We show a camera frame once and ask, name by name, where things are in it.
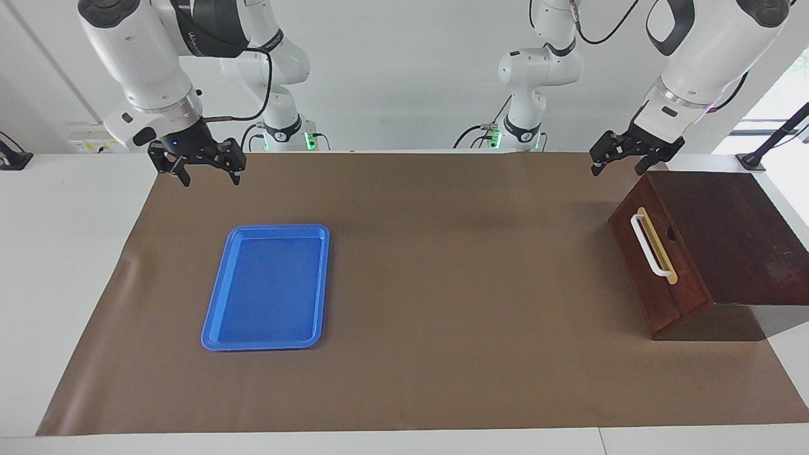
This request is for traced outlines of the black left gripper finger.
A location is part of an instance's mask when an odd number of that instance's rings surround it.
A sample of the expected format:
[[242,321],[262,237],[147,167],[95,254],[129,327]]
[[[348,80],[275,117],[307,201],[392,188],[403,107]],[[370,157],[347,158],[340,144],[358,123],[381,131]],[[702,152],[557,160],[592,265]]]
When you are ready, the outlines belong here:
[[607,130],[590,147],[590,158],[592,159],[590,172],[593,176],[598,176],[608,164],[624,158],[625,139],[625,135],[618,135],[612,130]]
[[635,150],[636,154],[641,156],[641,159],[635,165],[636,175],[642,176],[652,166],[667,163],[679,152],[684,144],[684,139],[676,139],[673,143],[660,142],[659,144],[638,142]]

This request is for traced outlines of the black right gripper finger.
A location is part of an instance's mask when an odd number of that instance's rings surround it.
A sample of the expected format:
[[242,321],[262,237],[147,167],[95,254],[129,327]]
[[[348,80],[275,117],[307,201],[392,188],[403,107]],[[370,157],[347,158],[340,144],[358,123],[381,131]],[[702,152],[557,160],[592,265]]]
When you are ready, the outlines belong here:
[[159,174],[175,176],[184,187],[190,187],[191,177],[185,169],[185,157],[171,155],[162,142],[151,142],[148,147],[148,155]]
[[214,167],[228,173],[234,185],[240,184],[241,173],[246,168],[246,155],[236,139],[227,138],[216,144]]

